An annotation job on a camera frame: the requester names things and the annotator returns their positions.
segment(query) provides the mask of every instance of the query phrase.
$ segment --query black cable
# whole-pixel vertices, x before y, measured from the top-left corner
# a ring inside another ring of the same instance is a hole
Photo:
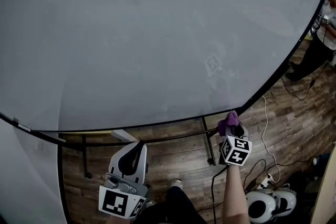
[[[285,84],[285,81],[284,81],[283,78],[281,77],[281,79],[282,79],[282,83],[284,84],[283,86],[285,86],[287,92],[288,92],[290,95],[295,96],[295,97],[296,97],[297,99],[299,99],[300,101],[303,101],[304,99],[307,98],[310,88],[314,86],[316,80],[320,77],[320,75],[321,75],[321,74],[323,73],[323,71],[327,68],[327,66],[328,66],[328,63],[326,63],[326,64],[324,65],[324,67],[322,68],[322,71],[319,73],[319,75],[318,75],[315,79],[313,79],[313,80],[310,82],[310,84],[309,84],[309,88],[308,88],[308,91],[307,91],[307,94],[306,94],[306,96],[305,96],[303,99],[301,99],[301,98],[297,97],[295,94],[291,93],[291,92],[287,89],[287,86],[286,86],[286,84]]]
[[[214,223],[216,224],[216,211],[215,211],[215,197],[214,197],[214,181],[215,181],[215,177],[220,175],[222,172],[224,172],[227,169],[227,165],[224,167],[224,169],[222,169],[218,174],[214,175],[212,178],[212,182],[211,182],[211,196],[212,196],[212,208],[214,211]]]
[[[254,164],[254,166],[252,167],[251,171],[245,176],[245,179],[244,179],[244,191],[245,191],[245,193],[246,193],[246,189],[245,189],[246,179],[247,179],[247,177],[252,173],[254,167],[256,167],[256,165],[257,165],[260,161],[264,161],[264,163],[265,163],[264,170],[262,170],[262,172],[256,177],[256,179],[252,180],[251,183],[252,183],[253,181],[256,181],[257,178],[258,178],[259,176],[261,176],[261,175],[263,174],[263,172],[266,170],[266,161],[265,161],[265,159],[260,159],[260,160],[258,160],[258,161]]]
[[[295,94],[291,93],[291,92],[287,89],[287,86],[286,86],[286,84],[285,84],[285,81],[283,80],[282,77],[281,77],[281,79],[282,79],[282,83],[284,84],[283,86],[285,86],[287,92],[288,92],[290,95],[295,96],[295,97],[296,97],[297,99],[299,99],[300,101],[303,101],[304,99],[306,99],[306,97],[308,96],[309,90],[310,90],[310,88],[311,88],[310,86],[309,86],[309,88],[308,88],[308,91],[307,91],[306,96],[305,96],[303,99],[301,99],[301,98],[297,97]]]
[[[219,206],[219,205],[222,205],[222,204],[223,204],[223,201],[220,202],[219,204],[215,205],[215,208],[216,208],[217,206]],[[207,207],[207,208],[199,209],[199,210],[197,211],[197,213],[198,213],[198,212],[201,212],[201,211],[203,211],[203,210],[209,210],[209,209],[212,209],[212,206],[211,206],[211,207]]]

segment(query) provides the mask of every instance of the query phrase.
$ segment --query person's leg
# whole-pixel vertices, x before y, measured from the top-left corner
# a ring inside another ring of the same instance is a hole
[[[290,64],[290,66],[292,67],[292,69],[293,69],[294,71],[299,67],[299,64],[294,63],[293,61],[290,61],[289,64]]]
[[[166,223],[166,203],[156,204],[143,210],[134,221],[134,224]]]
[[[179,187],[171,187],[166,195],[167,220],[173,224],[206,224],[192,202]]]
[[[330,56],[331,50],[323,44],[318,37],[315,37],[308,47],[300,65],[295,71],[287,76],[292,80],[300,80],[318,69]]]

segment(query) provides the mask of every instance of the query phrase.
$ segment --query wooden floor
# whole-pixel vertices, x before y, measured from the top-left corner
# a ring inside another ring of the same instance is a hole
[[[292,57],[294,62],[300,62],[307,46],[306,41],[300,45]],[[284,80],[291,92],[303,97],[311,79],[315,78],[320,71],[321,68],[299,82],[291,83],[285,77]],[[275,154],[278,163],[288,164],[331,151],[332,142],[336,140],[335,82],[336,72],[328,66],[310,89],[308,97],[304,101],[299,101],[288,94],[281,79],[265,94],[269,122],[264,138],[269,150]],[[266,124],[264,105],[264,99],[261,98],[239,117],[246,125],[250,134],[249,139],[253,143],[253,152],[244,167],[240,169],[242,180],[259,159],[264,158],[267,166],[274,164],[273,158],[267,154],[261,141],[261,134]],[[224,114],[207,117],[208,128],[215,127],[218,121],[224,118]],[[135,137],[150,139],[200,130],[203,130],[201,120],[189,120],[141,129],[128,129],[127,131]],[[81,142],[79,135],[67,135],[66,139]],[[212,137],[217,158],[219,158],[217,144],[220,139],[218,135]],[[92,135],[87,138],[87,142],[112,141],[115,141],[115,138],[110,135]],[[92,179],[83,177],[81,153],[63,149],[64,187],[72,223],[106,222],[108,215],[98,211],[98,189],[104,182],[110,158],[118,149],[117,147],[88,148],[88,171],[92,173]],[[223,167],[208,164],[209,152],[205,135],[150,144],[148,149],[149,170],[146,178],[151,185],[150,198],[163,201],[171,180],[180,178],[184,182],[185,193],[196,209],[208,208],[212,205],[211,179]],[[280,182],[283,183],[291,173],[308,165],[309,162],[281,167]],[[247,178],[246,184],[262,171],[263,166],[259,163]],[[278,178],[275,167],[270,170],[270,173],[275,179]],[[215,180],[216,204],[223,200],[225,176],[224,173]],[[221,211],[221,206],[218,206],[216,209],[218,219],[221,216]],[[200,214],[208,223],[213,222],[212,209],[203,210]]]

